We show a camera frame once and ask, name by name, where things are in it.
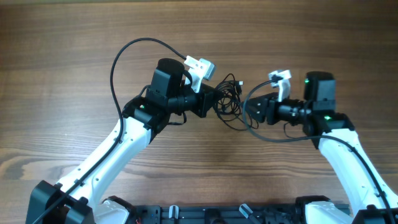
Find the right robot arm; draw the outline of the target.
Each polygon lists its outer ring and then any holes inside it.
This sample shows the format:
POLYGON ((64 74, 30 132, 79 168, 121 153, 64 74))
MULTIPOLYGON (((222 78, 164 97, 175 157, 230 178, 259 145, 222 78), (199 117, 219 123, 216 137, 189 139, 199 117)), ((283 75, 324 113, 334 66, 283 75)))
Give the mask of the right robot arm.
POLYGON ((282 143, 310 140, 332 166, 349 199, 352 214, 337 209, 322 195, 296 199, 295 218, 300 223, 397 223, 397 194, 384 182, 361 146, 355 126, 336 110, 336 80, 329 72, 306 74, 302 100, 290 98, 288 70, 276 70, 265 85, 277 92, 243 101, 243 116, 274 125, 285 121, 302 125, 304 136, 281 139, 282 143))

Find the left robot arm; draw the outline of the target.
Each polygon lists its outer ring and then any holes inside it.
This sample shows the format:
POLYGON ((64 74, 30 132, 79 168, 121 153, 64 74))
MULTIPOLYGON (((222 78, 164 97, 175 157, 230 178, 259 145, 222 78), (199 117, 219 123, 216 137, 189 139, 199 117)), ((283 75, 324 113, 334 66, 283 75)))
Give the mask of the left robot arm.
POLYGON ((119 110, 119 121, 106 139, 54 185, 41 181, 33 189, 26 223, 131 223, 135 208, 103 194, 126 164, 166 126, 171 114, 191 111, 204 118, 221 98, 210 80, 215 65, 187 56, 183 63, 162 58, 151 84, 119 110))

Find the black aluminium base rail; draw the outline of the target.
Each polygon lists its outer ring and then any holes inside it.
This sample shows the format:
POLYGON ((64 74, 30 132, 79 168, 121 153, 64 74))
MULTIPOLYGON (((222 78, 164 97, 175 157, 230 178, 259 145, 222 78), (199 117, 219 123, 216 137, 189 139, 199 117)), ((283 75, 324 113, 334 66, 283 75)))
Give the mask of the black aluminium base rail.
POLYGON ((178 207, 178 217, 170 207, 138 205, 128 208, 127 220, 120 218, 95 217, 96 223, 304 223, 303 211, 293 203, 248 205, 252 213, 245 217, 238 206, 220 207, 178 207))

